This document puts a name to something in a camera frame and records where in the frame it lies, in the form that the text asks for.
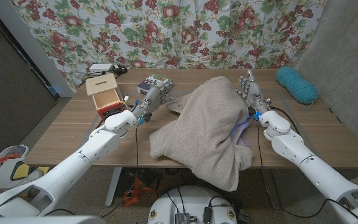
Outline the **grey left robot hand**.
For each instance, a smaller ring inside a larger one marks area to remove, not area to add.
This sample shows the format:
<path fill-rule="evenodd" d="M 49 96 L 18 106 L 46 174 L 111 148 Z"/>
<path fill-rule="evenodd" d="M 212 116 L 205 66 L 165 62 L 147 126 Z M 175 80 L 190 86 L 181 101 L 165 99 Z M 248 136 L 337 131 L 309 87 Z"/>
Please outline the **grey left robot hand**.
<path fill-rule="evenodd" d="M 139 124 L 144 122 L 148 123 L 152 116 L 152 112 L 156 111 L 160 105 L 173 100 L 173 98 L 170 97 L 171 87 L 172 82 L 164 81 L 149 89 L 143 100 L 131 111 L 137 118 Z"/>

